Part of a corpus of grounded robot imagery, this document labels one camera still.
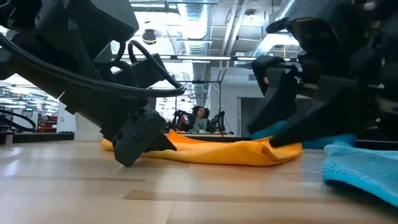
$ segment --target blue towel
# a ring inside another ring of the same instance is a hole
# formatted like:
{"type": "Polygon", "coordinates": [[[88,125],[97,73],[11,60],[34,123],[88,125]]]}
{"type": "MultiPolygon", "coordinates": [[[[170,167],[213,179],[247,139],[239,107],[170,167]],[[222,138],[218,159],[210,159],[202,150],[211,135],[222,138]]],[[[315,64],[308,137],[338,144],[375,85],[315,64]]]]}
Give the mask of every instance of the blue towel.
{"type": "MultiPolygon", "coordinates": [[[[266,129],[258,131],[251,135],[252,140],[262,139],[269,136],[273,136],[278,132],[283,126],[285,126],[286,121],[279,121],[266,129]]],[[[332,136],[327,138],[316,139],[313,141],[302,142],[302,146],[305,149],[323,149],[326,145],[333,144],[336,140],[343,141],[350,146],[355,146],[357,136],[354,134],[342,134],[339,136],[332,136]]]]}
{"type": "Polygon", "coordinates": [[[325,152],[321,172],[326,184],[350,184],[398,207],[398,151],[358,149],[337,141],[325,152]]]}

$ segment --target person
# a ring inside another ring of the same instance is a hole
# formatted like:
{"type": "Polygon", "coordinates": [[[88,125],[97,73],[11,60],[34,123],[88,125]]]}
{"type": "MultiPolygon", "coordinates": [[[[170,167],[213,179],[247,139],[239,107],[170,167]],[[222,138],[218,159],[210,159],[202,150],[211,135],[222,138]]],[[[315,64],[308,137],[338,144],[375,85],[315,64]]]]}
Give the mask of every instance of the person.
{"type": "Polygon", "coordinates": [[[192,109],[192,114],[195,116],[195,119],[185,121],[185,125],[195,133],[199,133],[200,130],[207,131],[209,127],[208,117],[210,115],[210,110],[203,106],[195,106],[192,109]]]}

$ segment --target ceiling pipe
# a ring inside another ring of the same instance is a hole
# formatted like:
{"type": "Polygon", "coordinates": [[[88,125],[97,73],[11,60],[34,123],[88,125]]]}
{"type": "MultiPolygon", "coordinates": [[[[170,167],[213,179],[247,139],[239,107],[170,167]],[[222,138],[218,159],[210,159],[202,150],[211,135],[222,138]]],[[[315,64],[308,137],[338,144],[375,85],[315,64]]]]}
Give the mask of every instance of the ceiling pipe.
{"type": "MultiPolygon", "coordinates": [[[[249,0],[244,0],[242,3],[241,11],[239,13],[238,20],[236,21],[234,32],[231,37],[231,42],[228,45],[228,50],[226,51],[226,55],[231,55],[232,48],[234,47],[236,37],[238,36],[239,30],[242,26],[243,17],[246,13],[246,9],[248,8],[248,4],[249,4],[249,0]]],[[[221,83],[223,82],[224,77],[229,69],[229,63],[230,63],[229,61],[226,62],[225,67],[220,71],[220,74],[218,75],[218,81],[221,83]]]]}
{"type": "Polygon", "coordinates": [[[238,10],[238,4],[239,4],[239,0],[234,0],[232,8],[231,8],[231,17],[229,18],[228,25],[226,26],[226,30],[225,30],[224,41],[223,41],[223,45],[221,47],[221,55],[224,55],[224,53],[225,53],[226,45],[229,40],[229,35],[231,34],[232,26],[235,21],[236,11],[238,10]]]}
{"type": "MultiPolygon", "coordinates": [[[[185,27],[183,36],[193,42],[185,42],[185,50],[188,55],[208,55],[210,51],[209,42],[199,42],[206,40],[209,36],[209,17],[210,6],[207,4],[178,4],[178,11],[184,20],[185,27]]],[[[210,79],[210,64],[192,63],[194,80],[210,79]]],[[[207,91],[208,85],[192,84],[193,92],[197,105],[205,105],[206,99],[202,98],[203,92],[207,91]]]]}
{"type": "Polygon", "coordinates": [[[236,22],[236,26],[234,28],[234,32],[231,37],[231,42],[229,43],[228,50],[226,52],[227,55],[231,55],[232,48],[234,47],[236,37],[238,36],[238,32],[241,28],[243,17],[246,13],[246,9],[248,8],[249,0],[244,0],[241,7],[241,12],[239,14],[238,21],[236,22]]]}
{"type": "Polygon", "coordinates": [[[251,52],[250,56],[251,57],[258,57],[260,55],[265,55],[267,54],[270,49],[263,49],[262,45],[265,45],[265,42],[267,41],[267,32],[265,31],[266,27],[275,22],[278,21],[280,19],[283,19],[285,17],[287,17],[297,6],[298,6],[299,2],[297,2],[297,0],[283,0],[282,3],[280,4],[280,8],[278,11],[267,15],[262,28],[263,28],[263,32],[264,32],[264,38],[263,40],[259,43],[259,45],[257,45],[257,47],[254,48],[254,50],[251,52]]]}

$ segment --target orange cloth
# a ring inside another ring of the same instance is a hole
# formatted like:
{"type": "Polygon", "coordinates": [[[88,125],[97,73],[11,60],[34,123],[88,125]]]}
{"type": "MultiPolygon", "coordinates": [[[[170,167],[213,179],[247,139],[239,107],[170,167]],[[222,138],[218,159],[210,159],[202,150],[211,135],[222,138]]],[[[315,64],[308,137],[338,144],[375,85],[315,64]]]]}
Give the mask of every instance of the orange cloth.
{"type": "MultiPolygon", "coordinates": [[[[177,148],[176,151],[152,151],[142,156],[200,164],[272,166],[291,161],[302,153],[300,143],[273,149],[269,138],[234,143],[206,142],[170,131],[168,139],[177,148]]],[[[101,146],[113,151],[112,143],[107,140],[102,141],[101,146]]]]}

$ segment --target wooden table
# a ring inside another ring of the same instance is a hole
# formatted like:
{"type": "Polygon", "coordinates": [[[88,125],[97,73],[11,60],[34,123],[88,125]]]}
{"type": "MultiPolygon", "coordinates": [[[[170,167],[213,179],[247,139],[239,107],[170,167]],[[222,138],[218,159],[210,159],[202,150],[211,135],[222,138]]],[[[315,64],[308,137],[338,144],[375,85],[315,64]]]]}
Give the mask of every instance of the wooden table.
{"type": "Polygon", "coordinates": [[[325,186],[324,156],[305,150],[274,167],[142,158],[125,168],[95,142],[13,144],[0,147],[1,223],[398,223],[374,197],[325,186]]]}

